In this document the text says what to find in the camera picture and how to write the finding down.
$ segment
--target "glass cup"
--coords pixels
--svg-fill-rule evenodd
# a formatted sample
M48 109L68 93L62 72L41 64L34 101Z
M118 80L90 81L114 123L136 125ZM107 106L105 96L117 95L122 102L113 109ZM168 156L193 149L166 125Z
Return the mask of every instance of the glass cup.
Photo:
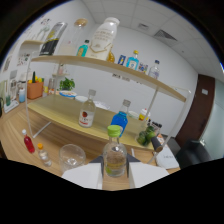
M86 154L77 145L64 145L59 151L59 164L62 174L69 169L84 165Z
M11 103L10 95L6 96L6 106L9 106Z

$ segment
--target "wooden panel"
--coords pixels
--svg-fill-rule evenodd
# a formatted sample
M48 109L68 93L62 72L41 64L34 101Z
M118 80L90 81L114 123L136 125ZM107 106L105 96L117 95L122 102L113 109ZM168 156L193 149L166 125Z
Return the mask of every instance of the wooden panel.
M120 74L126 78L129 78L133 81L142 83L150 88L158 89L159 92L174 97L182 102L186 101L186 98L178 93L173 88L167 86L166 84L156 80L148 75L145 75L139 71L127 68L122 65L114 64L111 62L86 58L86 57L77 57L77 56L61 56L61 55L52 55L52 56L40 56L33 58L32 62L50 62L50 63L60 63L60 64L70 64L78 65L88 68L94 68L109 72L110 74Z
M107 127L110 125L115 113L97 107L93 126L84 128L78 123L81 105L82 103L76 100L67 99L60 95L50 95L29 103L28 108L63 128L89 138L107 142ZM135 148L153 151L152 143L145 148L135 141L135 136L139 133L141 124L142 121L128 117L128 124L120 138L120 142Z
M180 147L188 139L199 140L208 122L215 94L215 79L205 75L198 76L198 83L189 113L175 140Z

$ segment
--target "potted plant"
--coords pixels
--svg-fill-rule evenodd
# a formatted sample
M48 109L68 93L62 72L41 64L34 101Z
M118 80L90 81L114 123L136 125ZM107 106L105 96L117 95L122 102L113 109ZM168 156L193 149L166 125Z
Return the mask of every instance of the potted plant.
M73 88L75 88L75 82L73 79L67 79L65 77L65 80L60 81L59 90L67 90L71 91Z

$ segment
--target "small vial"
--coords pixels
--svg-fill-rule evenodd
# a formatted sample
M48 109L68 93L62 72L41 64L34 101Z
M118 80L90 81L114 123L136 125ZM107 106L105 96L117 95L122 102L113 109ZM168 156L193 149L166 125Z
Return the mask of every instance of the small vial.
M44 164L44 166L51 166L51 160L48 156L48 152L43 149L43 144L38 143L37 147L39 149L38 155L39 155L42 163Z

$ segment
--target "box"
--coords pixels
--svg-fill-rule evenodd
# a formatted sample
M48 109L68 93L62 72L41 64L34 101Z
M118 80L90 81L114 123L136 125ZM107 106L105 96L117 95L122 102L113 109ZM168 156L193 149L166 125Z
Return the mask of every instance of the box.
M36 99L43 95L43 82L27 83L27 98Z

